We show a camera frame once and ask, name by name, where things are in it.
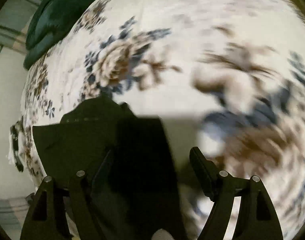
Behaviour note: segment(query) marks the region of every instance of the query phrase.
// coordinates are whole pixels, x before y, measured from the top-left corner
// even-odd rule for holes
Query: black bracket
[[[190,163],[205,196],[214,206],[198,240],[222,240],[231,215],[233,201],[241,196],[235,240],[282,240],[280,223],[271,199],[257,176],[250,179],[232,177],[206,160],[199,148],[190,151]],[[21,240],[71,239],[63,196],[70,196],[73,216],[81,240],[105,239],[90,206],[85,171],[78,171],[69,180],[69,187],[56,186],[55,178],[47,176],[41,183],[30,207]]]
[[[205,196],[214,202],[209,218],[198,240],[222,240],[231,215],[235,197],[241,196],[234,240],[282,240],[280,223],[258,176],[241,179],[220,171],[206,160],[198,147],[190,151],[190,163]]]

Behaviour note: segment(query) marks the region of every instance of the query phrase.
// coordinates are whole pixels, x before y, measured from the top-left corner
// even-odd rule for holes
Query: dark green cloth
[[[95,0],[43,0],[28,28],[24,67],[30,67],[62,40]]]

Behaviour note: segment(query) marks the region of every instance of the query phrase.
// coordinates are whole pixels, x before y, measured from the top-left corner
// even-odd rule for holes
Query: black cloth
[[[69,126],[67,121],[74,121],[76,126]],[[96,129],[97,137],[92,133]],[[81,103],[64,115],[60,124],[33,132],[46,173],[56,181],[58,171],[76,174],[70,169],[79,169],[78,158],[81,163],[91,159],[86,170],[92,174],[91,206],[107,240],[150,240],[161,228],[176,240],[187,239],[176,173],[158,118],[137,118],[127,104],[119,106],[99,97]],[[103,139],[104,134],[110,140]],[[101,160],[95,171],[94,149],[104,149],[95,152]],[[74,161],[67,165],[64,162],[69,158]]]

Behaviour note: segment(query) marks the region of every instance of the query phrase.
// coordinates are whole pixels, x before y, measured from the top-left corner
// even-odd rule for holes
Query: white wall
[[[0,53],[0,199],[27,196],[34,192],[27,171],[19,173],[9,165],[9,128],[20,117],[20,99],[28,72],[24,55],[3,48]]]

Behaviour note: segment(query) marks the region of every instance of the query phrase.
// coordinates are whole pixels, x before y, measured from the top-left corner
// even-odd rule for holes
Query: bed
[[[38,187],[32,126],[101,94],[161,118],[179,175],[198,146],[234,176],[261,177],[284,239],[303,226],[305,14],[292,0],[95,0],[30,68],[10,162]],[[196,239],[212,203],[188,179],[178,187]]]

